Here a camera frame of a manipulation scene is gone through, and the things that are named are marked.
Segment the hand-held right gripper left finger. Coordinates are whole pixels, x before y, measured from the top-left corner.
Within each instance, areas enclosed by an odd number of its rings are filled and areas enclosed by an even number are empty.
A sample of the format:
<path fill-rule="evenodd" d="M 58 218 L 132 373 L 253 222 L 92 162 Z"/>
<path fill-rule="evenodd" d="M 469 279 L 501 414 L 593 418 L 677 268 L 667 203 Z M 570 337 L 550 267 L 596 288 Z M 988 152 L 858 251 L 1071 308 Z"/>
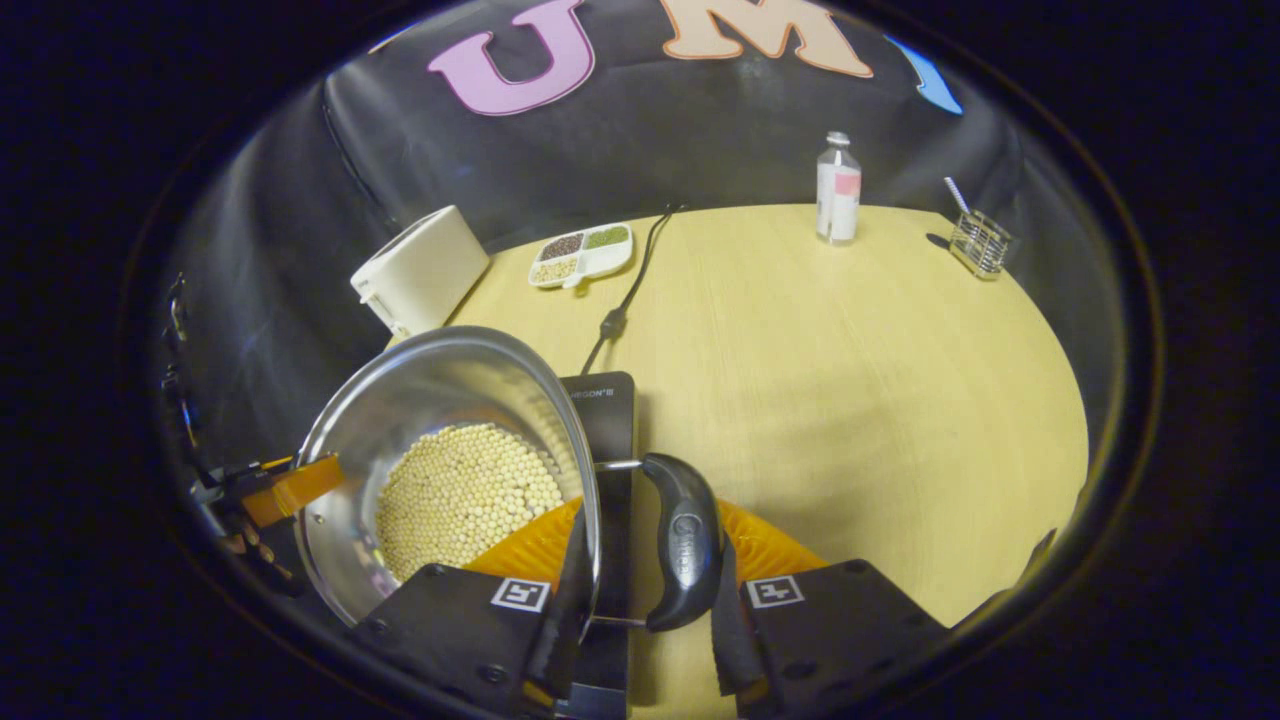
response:
<path fill-rule="evenodd" d="M 349 630 L 355 646 L 475 708 L 550 716 L 570 696 L 594 580 L 580 498 L 506 541 L 497 574 L 429 564 Z"/>

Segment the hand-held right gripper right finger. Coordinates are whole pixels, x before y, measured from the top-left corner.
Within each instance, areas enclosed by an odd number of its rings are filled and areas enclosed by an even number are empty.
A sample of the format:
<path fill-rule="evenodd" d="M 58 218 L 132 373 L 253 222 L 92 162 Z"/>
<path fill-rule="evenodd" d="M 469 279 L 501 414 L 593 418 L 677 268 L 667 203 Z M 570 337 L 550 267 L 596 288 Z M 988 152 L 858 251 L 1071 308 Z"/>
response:
<path fill-rule="evenodd" d="M 867 560 L 826 562 L 746 509 L 718 507 L 727 541 L 712 647 L 739 717 L 865 711 L 946 642 L 946 625 Z"/>

